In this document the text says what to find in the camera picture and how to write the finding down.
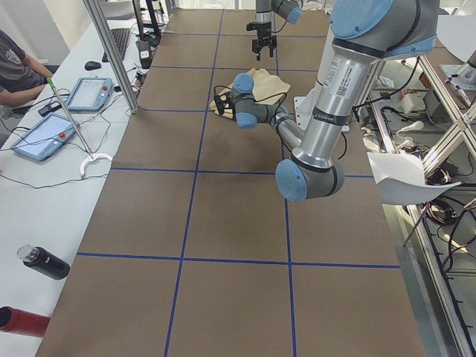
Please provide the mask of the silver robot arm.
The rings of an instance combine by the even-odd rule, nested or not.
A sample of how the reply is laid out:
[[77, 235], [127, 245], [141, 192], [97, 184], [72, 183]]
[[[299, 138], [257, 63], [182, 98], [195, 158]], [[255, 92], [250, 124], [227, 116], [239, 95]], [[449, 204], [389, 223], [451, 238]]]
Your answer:
[[282, 196], [303, 201], [337, 193], [344, 168], [332, 154], [341, 128], [364, 87], [370, 65], [434, 48], [438, 1], [337, 1], [330, 16], [332, 58], [306, 129], [280, 107], [258, 103], [249, 74], [235, 77], [228, 102], [241, 129], [267, 123], [289, 148], [275, 181]]
[[255, 20], [246, 25], [246, 30], [257, 32], [257, 38], [252, 40], [251, 51], [258, 61], [261, 60], [262, 49], [269, 49], [269, 56], [273, 57], [277, 48], [277, 36], [272, 30], [272, 14], [277, 14], [285, 23], [295, 24], [302, 14], [302, 6], [303, 1], [255, 1]]

